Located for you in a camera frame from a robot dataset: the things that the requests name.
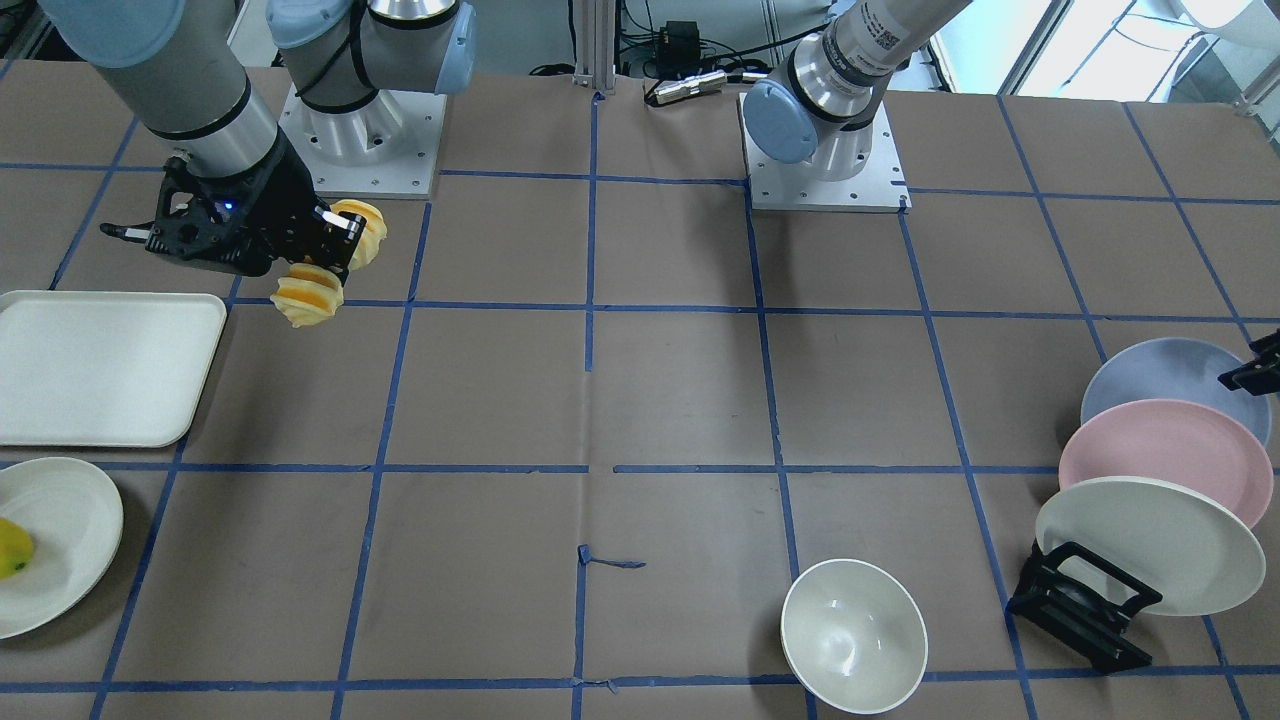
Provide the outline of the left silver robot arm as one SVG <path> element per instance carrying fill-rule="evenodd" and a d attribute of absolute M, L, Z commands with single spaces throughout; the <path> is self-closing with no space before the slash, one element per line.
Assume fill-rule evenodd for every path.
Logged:
<path fill-rule="evenodd" d="M 887 143 L 877 146 L 872 136 L 881 137 L 877 126 L 886 119 L 883 97 L 892 73 L 908 59 L 908 50 L 919 49 L 925 31 L 940 29 L 943 20 L 952 19 L 969 1 L 851 1 L 847 9 L 833 15 L 822 29 L 800 36 L 788 59 L 764 79 L 759 79 L 741 96 L 740 115 L 745 150 L 758 150 L 760 158 L 750 156 L 748 178 L 753 210 L 763 208 L 771 199 L 782 200 L 782 209 L 795 210 L 867 210 L 867 195 L 883 190 L 883 197 L 872 199 L 869 217 L 891 218 L 873 222 L 876 231 L 888 223 L 897 225 L 910 210 L 909 192 L 896 184 L 890 168 L 897 160 L 896 150 Z M 829 192 L 835 202 L 813 204 L 817 196 Z M 1025 197 L 1042 199 L 1033 190 Z M 1170 183 L 1164 196 L 1120 196 L 1106 193 L 1050 193 L 1052 197 L 1082 201 L 1133 201 L 1169 202 L 1185 209 L 1192 200 L 1213 205 L 1228 205 L 1231 199 L 1193 199 L 1179 196 Z M 765 222 L 748 220 L 751 233 L 750 254 L 753 283 L 755 283 L 755 316 L 759 325 L 762 364 L 771 402 L 776 400 L 774 347 L 781 337 L 772 337 L 771 310 L 805 310 L 801 306 L 769 305 L 767 281 L 783 279 L 783 270 L 768 272 L 767 260 L 785 260 L 780 251 L 782 236 L 771 237 L 763 231 L 782 231 L 794 218 L 765 218 Z M 782 314 L 782 319 L 804 319 L 809 315 Z M 822 319 L 827 315 L 812 315 Z M 831 315 L 828 319 L 840 319 Z M 858 315 L 842 316 L 858 319 Z M 1221 378 L 1234 389 L 1253 395 L 1277 395 L 1277 329 L 1251 342 L 1252 359 L 1242 369 L 1231 370 Z"/>

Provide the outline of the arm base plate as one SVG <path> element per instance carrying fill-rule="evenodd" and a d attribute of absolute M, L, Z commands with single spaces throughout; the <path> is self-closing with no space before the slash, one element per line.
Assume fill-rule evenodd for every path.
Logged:
<path fill-rule="evenodd" d="M 425 201 L 436 178 L 448 100 L 383 90 L 369 104 L 334 114 L 289 97 L 279 124 L 321 196 Z"/>
<path fill-rule="evenodd" d="M 814 152 L 796 163 L 768 155 L 749 135 L 745 115 L 739 119 L 756 210 L 897 213 L 911 206 L 886 104 L 869 126 L 820 138 Z"/>

